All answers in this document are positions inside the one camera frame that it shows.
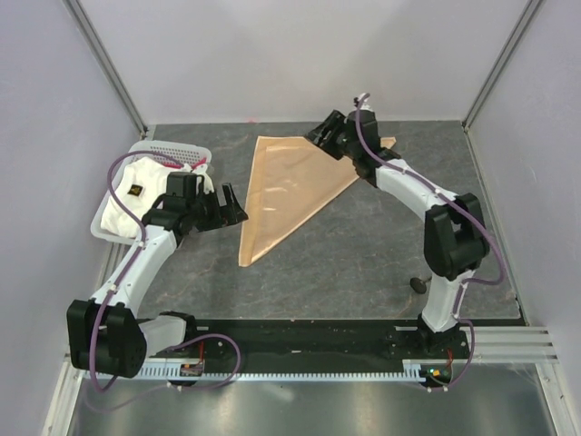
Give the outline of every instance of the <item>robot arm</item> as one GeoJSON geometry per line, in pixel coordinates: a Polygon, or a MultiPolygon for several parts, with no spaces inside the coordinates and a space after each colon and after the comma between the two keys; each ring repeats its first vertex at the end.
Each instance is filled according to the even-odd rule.
{"type": "MultiPolygon", "coordinates": [[[[360,130],[369,149],[381,160],[389,161],[390,166],[379,164],[362,147],[355,126],[355,111],[347,117],[333,111],[305,138],[337,160],[348,156],[360,178],[394,195],[424,222],[424,256],[432,271],[432,280],[428,303],[419,316],[419,330],[426,341],[433,344],[435,337],[457,329],[455,315],[463,296],[458,289],[464,280],[474,275],[489,246],[469,220],[424,183],[409,176],[409,173],[418,173],[401,156],[381,147],[375,114],[367,104],[362,106],[359,116],[360,130]]],[[[432,185],[438,193],[484,222],[475,195],[457,195],[432,185]]]]}
{"type": "Polygon", "coordinates": [[[222,189],[226,204],[220,206],[205,173],[170,173],[166,193],[142,219],[145,243],[133,243],[111,278],[89,301],[75,300],[69,306],[66,320],[75,368],[89,369],[91,334],[107,298],[94,351],[98,372],[131,378],[147,356],[191,339],[195,334],[193,316],[164,312],[154,320],[139,322],[137,313],[153,278],[192,228],[205,232],[248,219],[231,186],[225,184],[222,189]],[[115,287],[119,277],[123,278],[115,287]]]}

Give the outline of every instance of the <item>black round object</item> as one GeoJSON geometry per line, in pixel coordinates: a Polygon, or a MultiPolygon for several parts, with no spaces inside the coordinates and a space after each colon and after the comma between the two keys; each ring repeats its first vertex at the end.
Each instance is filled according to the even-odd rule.
{"type": "Polygon", "coordinates": [[[423,295],[428,291],[428,286],[426,286],[426,281],[421,280],[419,277],[413,277],[409,280],[409,286],[414,290],[415,293],[423,295]]]}

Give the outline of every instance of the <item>white plastic basket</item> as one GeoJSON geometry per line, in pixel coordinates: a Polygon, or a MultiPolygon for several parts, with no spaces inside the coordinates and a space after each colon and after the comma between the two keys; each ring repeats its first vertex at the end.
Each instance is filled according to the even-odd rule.
{"type": "MultiPolygon", "coordinates": [[[[151,150],[154,152],[160,152],[163,154],[167,154],[168,156],[177,159],[183,164],[189,164],[194,166],[203,158],[206,159],[206,163],[209,164],[212,160],[212,153],[207,148],[198,147],[196,145],[189,145],[189,144],[179,144],[179,143],[168,143],[166,141],[140,141],[136,143],[129,149],[130,152],[136,152],[141,150],[151,150]]],[[[119,169],[113,178],[113,186],[116,188],[119,186],[119,183],[123,177],[123,169],[127,164],[130,164],[141,157],[149,156],[153,160],[159,162],[160,164],[172,164],[172,162],[163,159],[160,156],[153,156],[151,154],[137,154],[135,156],[130,156],[126,158],[121,165],[119,165],[119,169]]],[[[95,214],[93,220],[91,221],[91,234],[97,238],[105,239],[110,243],[125,243],[127,245],[131,245],[134,239],[130,238],[122,238],[114,233],[108,232],[105,229],[101,228],[101,217],[103,216],[103,211],[107,202],[109,201],[110,194],[107,191],[105,197],[101,201],[99,205],[99,209],[95,214]]]]}

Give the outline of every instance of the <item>folded cloth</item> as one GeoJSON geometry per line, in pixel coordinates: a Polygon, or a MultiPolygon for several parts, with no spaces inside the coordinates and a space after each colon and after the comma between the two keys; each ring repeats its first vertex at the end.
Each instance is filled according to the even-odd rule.
{"type": "MultiPolygon", "coordinates": [[[[395,138],[382,138],[391,148],[395,138]]],[[[259,136],[246,195],[238,264],[249,266],[359,177],[348,158],[336,161],[303,137],[259,136]]]]}
{"type": "MultiPolygon", "coordinates": [[[[151,209],[153,202],[165,193],[169,173],[184,171],[169,168],[149,157],[129,163],[123,169],[123,178],[115,193],[140,220],[151,209]]],[[[101,218],[101,228],[123,238],[134,238],[139,226],[125,213],[112,197],[109,197],[101,218]]]]}

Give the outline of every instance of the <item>white panel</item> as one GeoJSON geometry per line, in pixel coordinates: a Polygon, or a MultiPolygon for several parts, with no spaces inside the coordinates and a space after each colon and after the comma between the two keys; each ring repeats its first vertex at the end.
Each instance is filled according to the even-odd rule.
{"type": "Polygon", "coordinates": [[[466,115],[526,0],[82,0],[149,124],[466,115]]]}
{"type": "Polygon", "coordinates": [[[581,404],[581,3],[545,2],[473,135],[525,310],[581,404]]]}
{"type": "Polygon", "coordinates": [[[136,131],[58,0],[0,2],[0,432],[40,433],[104,243],[89,223],[136,131]]]}

